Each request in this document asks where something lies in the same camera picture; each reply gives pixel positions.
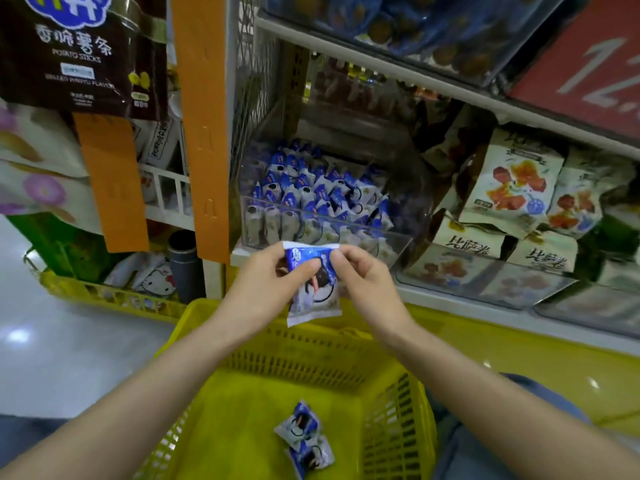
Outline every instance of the beige snack package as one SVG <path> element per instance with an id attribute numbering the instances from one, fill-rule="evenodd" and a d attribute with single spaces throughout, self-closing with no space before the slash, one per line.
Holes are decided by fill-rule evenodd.
<path id="1" fill-rule="evenodd" d="M 533 233 L 518 242 L 480 296 L 516 308 L 533 306 L 575 281 L 562 273 L 573 271 L 577 254 L 578 243 L 572 237 Z"/>
<path id="2" fill-rule="evenodd" d="M 545 220 L 563 163 L 560 154 L 537 140 L 494 129 L 484 158 L 476 154 L 468 169 L 477 179 L 460 222 L 493 225 L 524 239 Z"/>
<path id="3" fill-rule="evenodd" d="M 579 239 L 602 219 L 601 195 L 628 185 L 635 176 L 631 161 L 572 147 L 547 213 L 549 226 Z"/>
<path id="4" fill-rule="evenodd" d="M 491 258 L 500 257 L 505 236 L 460 225 L 450 214 L 443 214 L 432 244 L 405 273 L 428 284 L 457 289 L 494 263 Z"/>
<path id="5" fill-rule="evenodd" d="M 535 232 L 518 241 L 507 262 L 549 273 L 571 273 L 577 254 L 574 238 L 554 231 Z"/>

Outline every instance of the yellow plastic crate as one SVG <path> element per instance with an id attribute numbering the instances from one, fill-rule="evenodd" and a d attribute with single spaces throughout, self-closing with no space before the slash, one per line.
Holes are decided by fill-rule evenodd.
<path id="1" fill-rule="evenodd" d="M 217 305 L 190 304 L 160 353 Z M 335 455 L 310 479 L 430 478 L 436 431 L 420 382 L 370 335 L 313 324 L 289 329 L 279 319 L 210 377 L 134 478 L 294 479 L 273 428 L 300 399 L 318 414 Z"/>
<path id="2" fill-rule="evenodd" d="M 50 269 L 40 271 L 28 258 L 29 251 L 23 257 L 25 264 L 46 290 L 62 299 L 103 306 L 112 310 L 133 313 L 141 317 L 178 323 L 187 305 L 170 299 L 121 290 L 107 285 L 98 285 L 58 276 Z"/>

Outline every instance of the orange strip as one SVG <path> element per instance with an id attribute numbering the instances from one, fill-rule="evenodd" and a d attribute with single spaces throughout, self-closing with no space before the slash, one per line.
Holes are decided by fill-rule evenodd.
<path id="1" fill-rule="evenodd" d="M 147 251 L 145 203 L 131 124 L 124 118 L 78 112 L 74 118 L 107 249 Z"/>
<path id="2" fill-rule="evenodd" d="M 172 0 L 172 9 L 198 256 L 228 263 L 225 0 Z"/>

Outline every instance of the forearm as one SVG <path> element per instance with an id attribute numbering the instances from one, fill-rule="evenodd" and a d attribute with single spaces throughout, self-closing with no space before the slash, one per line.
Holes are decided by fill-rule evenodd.
<path id="1" fill-rule="evenodd" d="M 0 470 L 1 480 L 128 478 L 239 345 L 216 317 Z"/>
<path id="2" fill-rule="evenodd" d="M 636 479 L 635 453 L 473 362 L 412 320 L 386 345 L 490 451 L 528 479 Z"/>

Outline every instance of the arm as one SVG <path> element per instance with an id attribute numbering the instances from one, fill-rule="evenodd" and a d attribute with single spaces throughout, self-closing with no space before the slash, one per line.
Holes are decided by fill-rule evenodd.
<path id="1" fill-rule="evenodd" d="M 283 257 L 282 243 L 254 254 L 207 322 L 0 470 L 0 480 L 130 478 L 220 361 L 266 327 L 320 265 L 308 261 L 279 278 Z"/>
<path id="2" fill-rule="evenodd" d="M 384 263 L 340 250 L 332 265 L 376 338 L 517 476 L 640 477 L 640 456 L 430 334 L 412 320 Z"/>

